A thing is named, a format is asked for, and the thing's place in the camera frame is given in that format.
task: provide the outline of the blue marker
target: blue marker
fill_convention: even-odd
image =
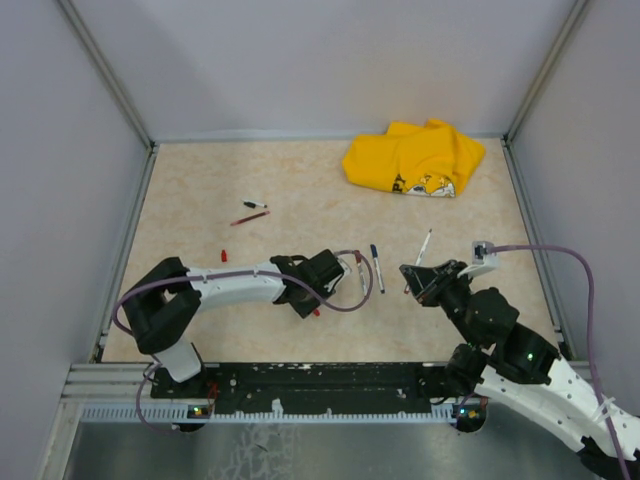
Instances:
[[[384,282],[382,281],[382,272],[380,271],[380,261],[378,260],[378,249],[372,243],[371,255],[373,255],[373,264],[376,267],[376,275],[378,276],[378,285],[380,285],[380,293],[384,293]]]

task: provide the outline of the yellow fabric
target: yellow fabric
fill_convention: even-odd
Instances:
[[[484,147],[447,123],[393,122],[384,135],[358,135],[342,166],[351,183],[385,192],[455,197],[484,157]]]

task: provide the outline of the red marker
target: red marker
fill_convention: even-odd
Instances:
[[[241,218],[240,220],[236,220],[231,224],[232,227],[236,225],[240,225],[241,223],[248,222],[249,220],[253,220],[254,218],[264,217],[265,215],[269,215],[271,212],[267,210],[266,212],[257,213],[255,215],[251,215],[250,217]]]

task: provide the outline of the cable clip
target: cable clip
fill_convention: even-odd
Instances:
[[[605,397],[602,404],[598,405],[598,408],[596,408],[593,414],[591,415],[591,421],[593,421],[594,423],[600,423],[606,420],[607,418],[609,418],[613,413],[613,409],[610,408],[610,406],[615,401],[616,401],[615,397],[611,397],[611,398]]]

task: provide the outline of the gray floor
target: gray floor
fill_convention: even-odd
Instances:
[[[493,404],[477,433],[449,425],[210,425],[163,436],[80,425],[65,479],[593,479],[546,431]]]

